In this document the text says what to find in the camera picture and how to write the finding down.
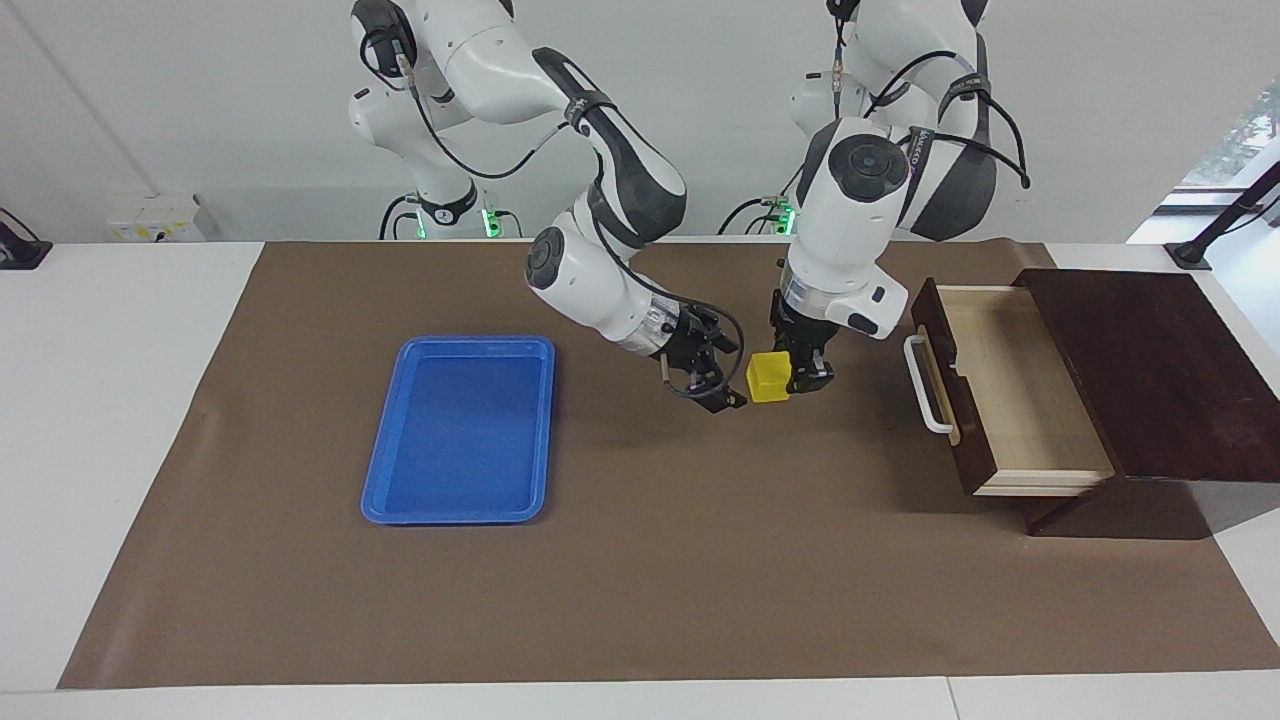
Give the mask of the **yellow cube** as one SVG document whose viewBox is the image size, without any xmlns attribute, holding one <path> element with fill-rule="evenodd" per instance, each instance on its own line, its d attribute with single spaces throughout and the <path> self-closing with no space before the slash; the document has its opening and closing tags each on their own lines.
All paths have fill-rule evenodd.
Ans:
<svg viewBox="0 0 1280 720">
<path fill-rule="evenodd" d="M 758 352 L 750 356 L 746 380 L 754 404 L 783 402 L 790 398 L 792 379 L 790 354 L 786 351 Z"/>
</svg>

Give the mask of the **wooden drawer with white handle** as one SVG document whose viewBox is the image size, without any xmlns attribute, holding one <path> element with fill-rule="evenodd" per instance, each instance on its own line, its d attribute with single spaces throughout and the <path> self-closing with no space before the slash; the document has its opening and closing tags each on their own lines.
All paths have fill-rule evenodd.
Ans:
<svg viewBox="0 0 1280 720">
<path fill-rule="evenodd" d="M 1071 498 L 1116 471 L 1030 293 L 925 281 L 902 342 L 925 428 L 970 496 Z"/>
</svg>

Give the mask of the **brown table mat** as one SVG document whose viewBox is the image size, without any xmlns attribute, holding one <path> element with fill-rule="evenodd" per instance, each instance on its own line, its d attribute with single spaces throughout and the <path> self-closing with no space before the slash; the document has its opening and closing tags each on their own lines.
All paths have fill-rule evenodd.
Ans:
<svg viewBox="0 0 1280 720">
<path fill-rule="evenodd" d="M 1280 667 L 1211 539 L 1029 537 L 922 425 L 902 333 L 709 414 L 526 287 L 516 243 L 270 243 L 63 688 Z M 529 523 L 360 510 L 402 343 L 556 346 Z"/>
</svg>

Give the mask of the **blue plastic tray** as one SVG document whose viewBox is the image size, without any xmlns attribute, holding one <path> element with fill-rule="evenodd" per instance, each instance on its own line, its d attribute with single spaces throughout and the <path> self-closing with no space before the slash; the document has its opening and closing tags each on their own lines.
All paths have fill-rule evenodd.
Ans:
<svg viewBox="0 0 1280 720">
<path fill-rule="evenodd" d="M 547 496 L 556 347 L 420 336 L 397 354 L 360 501 L 383 527 L 513 525 Z"/>
</svg>

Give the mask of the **dark wooden cabinet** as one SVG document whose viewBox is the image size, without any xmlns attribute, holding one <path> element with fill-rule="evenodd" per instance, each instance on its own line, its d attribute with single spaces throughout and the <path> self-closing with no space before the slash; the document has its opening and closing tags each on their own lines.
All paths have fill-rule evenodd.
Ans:
<svg viewBox="0 0 1280 720">
<path fill-rule="evenodd" d="M 1280 509 L 1280 397 L 1192 275 L 1024 270 L 1114 474 L 1032 536 L 1198 541 Z"/>
</svg>

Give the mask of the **black slanted stand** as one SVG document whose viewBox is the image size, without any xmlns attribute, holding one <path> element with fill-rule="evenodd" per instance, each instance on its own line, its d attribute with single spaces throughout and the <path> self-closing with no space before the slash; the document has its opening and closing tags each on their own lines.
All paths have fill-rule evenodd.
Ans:
<svg viewBox="0 0 1280 720">
<path fill-rule="evenodd" d="M 1174 264 L 1181 269 L 1211 270 L 1211 265 L 1204 256 L 1212 242 L 1229 232 L 1245 227 L 1247 222 L 1240 223 L 1243 217 L 1249 214 L 1257 217 L 1266 213 L 1266 209 L 1254 211 L 1254 208 L 1277 186 L 1280 186 L 1280 161 L 1275 161 L 1267 168 L 1194 238 L 1180 243 L 1166 243 L 1164 246 L 1165 251 L 1172 259 Z"/>
</svg>

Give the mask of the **window with white frame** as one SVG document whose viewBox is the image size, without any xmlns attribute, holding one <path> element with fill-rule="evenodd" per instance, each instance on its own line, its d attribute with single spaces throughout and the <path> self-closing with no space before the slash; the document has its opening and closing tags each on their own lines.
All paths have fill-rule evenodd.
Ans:
<svg viewBox="0 0 1280 720">
<path fill-rule="evenodd" d="M 1233 122 L 1226 133 L 1199 158 L 1176 190 L 1244 188 L 1245 176 L 1270 145 L 1280 138 L 1280 76 Z"/>
</svg>

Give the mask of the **white wall socket box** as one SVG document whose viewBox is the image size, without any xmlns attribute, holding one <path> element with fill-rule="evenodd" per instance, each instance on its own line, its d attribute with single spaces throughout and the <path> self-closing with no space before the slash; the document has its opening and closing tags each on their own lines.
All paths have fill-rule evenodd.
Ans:
<svg viewBox="0 0 1280 720">
<path fill-rule="evenodd" d="M 119 205 L 108 214 L 106 228 L 113 240 L 134 243 L 201 243 L 221 236 L 195 193 L 155 195 Z"/>
</svg>

